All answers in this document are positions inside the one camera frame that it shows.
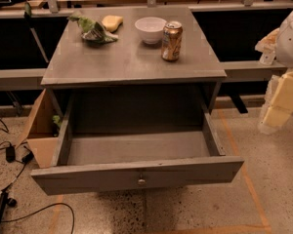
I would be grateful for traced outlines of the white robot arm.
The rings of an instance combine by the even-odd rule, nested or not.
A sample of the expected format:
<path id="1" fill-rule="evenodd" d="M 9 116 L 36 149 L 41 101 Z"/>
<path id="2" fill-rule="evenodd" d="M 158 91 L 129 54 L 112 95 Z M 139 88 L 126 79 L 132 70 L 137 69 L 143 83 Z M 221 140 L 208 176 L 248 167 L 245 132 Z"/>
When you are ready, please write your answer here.
<path id="1" fill-rule="evenodd" d="M 293 114 L 293 11 L 255 46 L 261 52 L 260 63 L 271 65 L 276 59 L 287 70 L 273 76 L 265 94 L 265 104 L 260 114 L 259 131 L 272 134 L 280 130 Z"/>

